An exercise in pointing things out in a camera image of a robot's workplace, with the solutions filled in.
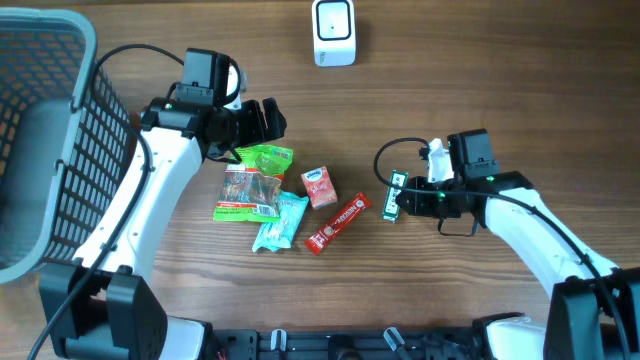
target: green snack bag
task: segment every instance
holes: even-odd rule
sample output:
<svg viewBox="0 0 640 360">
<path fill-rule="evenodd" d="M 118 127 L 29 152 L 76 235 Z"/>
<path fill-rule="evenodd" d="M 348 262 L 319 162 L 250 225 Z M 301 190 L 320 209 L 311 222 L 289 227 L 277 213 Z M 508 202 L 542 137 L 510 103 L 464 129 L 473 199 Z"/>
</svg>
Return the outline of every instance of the green snack bag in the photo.
<svg viewBox="0 0 640 360">
<path fill-rule="evenodd" d="M 236 151 L 242 163 L 227 166 L 213 220 L 278 221 L 276 200 L 284 172 L 293 162 L 293 150 L 256 145 Z"/>
</svg>

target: gray plastic bin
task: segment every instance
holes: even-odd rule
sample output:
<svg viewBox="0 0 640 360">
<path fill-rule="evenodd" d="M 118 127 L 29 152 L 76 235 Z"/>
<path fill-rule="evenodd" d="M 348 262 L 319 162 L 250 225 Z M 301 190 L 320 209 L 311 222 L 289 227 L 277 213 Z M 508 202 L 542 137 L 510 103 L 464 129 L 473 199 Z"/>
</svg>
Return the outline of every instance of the gray plastic bin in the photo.
<svg viewBox="0 0 640 360">
<path fill-rule="evenodd" d="M 70 262 L 126 172 L 131 137 L 88 91 L 96 48 L 78 13 L 0 8 L 0 283 Z M 95 86 L 128 121 L 104 72 Z"/>
</svg>

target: wooden surface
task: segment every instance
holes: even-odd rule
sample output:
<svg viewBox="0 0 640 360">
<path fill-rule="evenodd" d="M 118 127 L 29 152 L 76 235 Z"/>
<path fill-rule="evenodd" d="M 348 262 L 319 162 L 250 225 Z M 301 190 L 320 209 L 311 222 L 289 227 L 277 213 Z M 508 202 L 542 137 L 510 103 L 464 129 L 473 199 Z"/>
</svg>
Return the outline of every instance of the wooden surface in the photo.
<svg viewBox="0 0 640 360">
<path fill-rule="evenodd" d="M 224 165 L 205 163 L 156 256 L 152 287 L 169 314 L 262 330 L 467 325 L 504 311 L 545 321 L 547 295 L 500 239 L 441 237 L 435 220 L 406 214 L 380 219 L 386 188 L 372 160 L 382 144 L 480 127 L 502 169 L 527 176 L 587 244 L 638 266 L 637 3 L 358 0 L 357 63 L 335 69 L 313 63 L 310 1 L 122 3 L 73 6 L 94 23 L 99 54 L 146 42 L 231 55 L 249 75 L 245 99 L 273 96 L 288 120 L 277 144 L 295 160 L 282 188 L 303 194 L 300 174 L 324 165 L 340 198 L 307 211 L 293 249 L 254 254 L 259 224 L 211 220 Z M 107 70 L 130 110 L 181 75 L 144 51 Z M 416 150 L 390 151 L 385 174 L 423 175 Z M 312 256 L 304 239 L 359 191 L 374 208 Z M 44 325 L 36 281 L 0 287 L 0 358 L 24 358 Z"/>
</svg>

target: red snack bar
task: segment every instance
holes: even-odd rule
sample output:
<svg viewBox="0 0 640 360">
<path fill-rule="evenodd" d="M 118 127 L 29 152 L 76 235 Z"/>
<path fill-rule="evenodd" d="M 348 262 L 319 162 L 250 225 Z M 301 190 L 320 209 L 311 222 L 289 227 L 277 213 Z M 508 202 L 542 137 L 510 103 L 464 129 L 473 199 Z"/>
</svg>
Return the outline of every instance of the red snack bar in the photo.
<svg viewBox="0 0 640 360">
<path fill-rule="evenodd" d="M 336 235 L 358 217 L 362 210 L 369 207 L 371 207 L 371 201 L 367 199 L 364 193 L 358 193 L 322 230 L 308 238 L 307 241 L 304 242 L 305 245 L 307 245 L 314 255 L 320 255 L 322 250 L 329 245 Z"/>
<path fill-rule="evenodd" d="M 302 174 L 302 182 L 307 188 L 307 194 L 309 194 L 314 210 L 338 201 L 338 195 L 333 189 L 326 167 L 323 166 Z"/>
</svg>

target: teal packet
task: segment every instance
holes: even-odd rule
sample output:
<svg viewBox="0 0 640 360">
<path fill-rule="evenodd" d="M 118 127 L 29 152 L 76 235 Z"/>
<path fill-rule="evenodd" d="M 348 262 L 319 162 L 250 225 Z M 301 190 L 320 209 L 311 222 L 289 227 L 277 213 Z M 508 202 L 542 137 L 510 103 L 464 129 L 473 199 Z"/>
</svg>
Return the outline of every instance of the teal packet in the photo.
<svg viewBox="0 0 640 360">
<path fill-rule="evenodd" d="M 300 198 L 295 194 L 281 191 L 276 199 L 280 219 L 273 223 L 263 223 L 253 243 L 253 252 L 267 248 L 273 252 L 290 249 L 298 230 L 302 215 L 309 204 L 309 197 Z"/>
</svg>

